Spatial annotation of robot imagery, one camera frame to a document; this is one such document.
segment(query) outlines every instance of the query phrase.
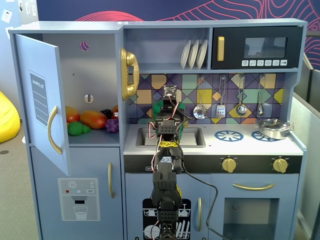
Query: small round hole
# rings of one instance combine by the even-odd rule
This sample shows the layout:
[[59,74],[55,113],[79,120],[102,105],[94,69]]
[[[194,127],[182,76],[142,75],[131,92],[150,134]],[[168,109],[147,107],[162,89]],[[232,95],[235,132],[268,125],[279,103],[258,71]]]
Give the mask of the small round hole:
[[91,94],[87,94],[87,95],[84,96],[84,100],[85,100],[88,104],[90,104],[90,103],[92,103],[92,102],[94,101],[94,96],[92,96]]
[[89,50],[89,44],[86,42],[86,41],[83,41],[80,43],[80,49],[83,51],[83,52],[86,52]]

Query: gold telephone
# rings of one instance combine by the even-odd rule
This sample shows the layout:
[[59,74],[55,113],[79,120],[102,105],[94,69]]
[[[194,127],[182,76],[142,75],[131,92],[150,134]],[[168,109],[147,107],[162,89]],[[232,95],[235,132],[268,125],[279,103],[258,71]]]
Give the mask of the gold telephone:
[[[137,57],[132,53],[126,51],[124,48],[120,50],[121,57],[121,88],[122,100],[125,101],[128,97],[133,96],[139,85],[139,64]],[[128,66],[133,66],[133,83],[129,83]]]

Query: cooking pot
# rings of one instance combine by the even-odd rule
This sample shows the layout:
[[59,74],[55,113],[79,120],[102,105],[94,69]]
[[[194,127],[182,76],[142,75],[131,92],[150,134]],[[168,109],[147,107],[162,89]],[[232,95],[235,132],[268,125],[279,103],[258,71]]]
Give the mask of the cooking pot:
[[254,123],[256,128],[259,128],[259,132],[272,139],[284,139],[289,135],[289,131],[294,129],[294,124],[279,119],[266,119],[260,120]]

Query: purple toy grapes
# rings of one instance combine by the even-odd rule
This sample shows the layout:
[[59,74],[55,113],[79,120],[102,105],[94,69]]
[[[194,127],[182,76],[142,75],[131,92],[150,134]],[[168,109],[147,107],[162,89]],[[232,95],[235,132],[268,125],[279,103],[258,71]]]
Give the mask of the purple toy grapes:
[[119,120],[108,119],[108,121],[105,124],[105,127],[108,133],[117,133],[119,132]]

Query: stove knob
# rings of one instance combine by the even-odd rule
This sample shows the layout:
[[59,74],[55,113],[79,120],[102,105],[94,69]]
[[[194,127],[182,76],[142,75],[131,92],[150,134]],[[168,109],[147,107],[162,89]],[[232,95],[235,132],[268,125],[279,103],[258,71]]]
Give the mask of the stove knob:
[[236,166],[237,166],[236,161],[230,157],[226,158],[222,162],[222,168],[229,173],[232,173],[235,170]]
[[278,158],[278,159],[274,160],[273,168],[277,172],[280,172],[280,173],[284,174],[286,172],[287,168],[288,168],[288,163],[283,158]]

